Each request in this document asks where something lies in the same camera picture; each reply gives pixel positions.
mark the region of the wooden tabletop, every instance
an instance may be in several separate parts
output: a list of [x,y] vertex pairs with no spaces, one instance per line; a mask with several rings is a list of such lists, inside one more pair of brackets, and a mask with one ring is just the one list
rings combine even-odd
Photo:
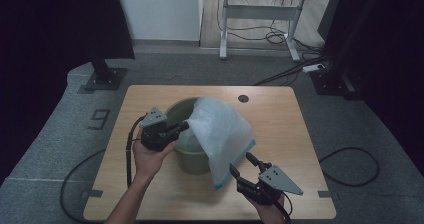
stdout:
[[[249,97],[247,103],[238,100]],[[332,219],[336,210],[306,129],[293,90],[289,87],[244,86],[131,86],[112,131],[93,190],[101,197],[88,199],[84,217],[105,220],[126,191],[125,144],[138,117],[153,106],[166,111],[175,102],[213,96],[233,105],[252,125],[256,146],[251,152],[280,168],[303,190],[303,196],[288,194],[293,219]],[[243,159],[241,176],[256,183],[257,167]],[[147,189],[138,220],[257,220],[253,206],[236,191],[234,179],[220,190],[213,188],[210,173],[195,176],[183,172],[174,153],[164,160],[160,172]]]

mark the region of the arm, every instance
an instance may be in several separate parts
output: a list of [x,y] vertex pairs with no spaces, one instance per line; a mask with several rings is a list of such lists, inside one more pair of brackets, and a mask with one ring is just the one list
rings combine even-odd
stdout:
[[[255,207],[256,211],[259,214],[259,217],[261,218],[264,224],[285,224],[286,223],[286,221],[284,220],[283,214],[277,209],[276,206],[259,205],[258,203],[251,200],[248,197],[246,197],[246,199]],[[281,204],[281,206],[284,206],[283,195],[280,197],[278,202]]]
[[163,159],[175,149],[175,142],[170,143],[162,152],[150,151],[140,142],[141,130],[133,143],[136,164],[134,180],[121,200],[118,202],[106,223],[133,223],[140,209],[141,201],[147,187],[159,172]]

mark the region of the gray carpet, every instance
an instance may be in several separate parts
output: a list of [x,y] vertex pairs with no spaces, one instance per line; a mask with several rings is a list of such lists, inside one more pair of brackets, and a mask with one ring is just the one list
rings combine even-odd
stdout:
[[[117,91],[78,94],[93,69],[85,64],[69,73],[62,100],[0,189],[0,223],[75,223],[60,206],[63,180],[82,160],[106,148],[130,85],[252,85],[294,65],[289,57],[232,55],[221,61],[217,55],[162,53],[137,54],[135,61],[110,60],[108,64],[128,68]],[[337,210],[334,220],[293,223],[424,223],[424,179],[367,105],[316,95],[304,73],[299,73],[291,86],[318,158],[355,146],[372,153],[381,166],[379,177],[363,187],[347,187],[327,179]],[[104,110],[109,114],[102,127],[98,118],[107,113]],[[83,164],[67,184],[65,205],[76,218],[82,219],[86,193],[101,158],[102,154]],[[324,161],[322,168],[351,183],[366,180],[375,171],[369,157],[357,151],[340,153]]]

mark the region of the forearm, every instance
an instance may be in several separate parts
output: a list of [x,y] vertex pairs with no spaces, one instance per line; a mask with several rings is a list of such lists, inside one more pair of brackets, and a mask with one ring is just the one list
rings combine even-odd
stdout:
[[106,223],[134,223],[150,181],[149,178],[136,175],[133,183],[119,200]]

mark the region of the table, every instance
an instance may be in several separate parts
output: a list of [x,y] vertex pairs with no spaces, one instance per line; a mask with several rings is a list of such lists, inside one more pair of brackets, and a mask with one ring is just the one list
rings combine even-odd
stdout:
[[284,35],[285,42],[289,48],[293,61],[300,61],[293,36],[302,13],[305,0],[299,0],[297,6],[253,6],[253,5],[229,5],[228,0],[224,0],[222,9],[223,27],[221,31],[221,44],[219,57],[227,58],[227,19],[261,19],[261,20],[287,20],[293,21],[288,33]]
[[[246,95],[248,102],[240,102],[240,95]],[[165,111],[179,100],[201,96],[213,96],[233,105],[253,127],[257,144],[251,152],[259,160],[280,166],[303,190],[303,196],[288,194],[294,206],[293,219],[335,217],[332,199],[318,194],[328,188],[290,87],[146,85],[131,86],[127,91],[93,185],[93,190],[102,191],[102,195],[89,197],[84,210],[86,219],[105,220],[126,191],[125,144],[137,118],[153,106]],[[257,182],[259,170],[248,160],[243,159],[238,169],[242,177]],[[234,179],[215,190],[210,173],[186,174],[172,153],[149,186],[137,219],[258,220],[259,217],[236,191]]]

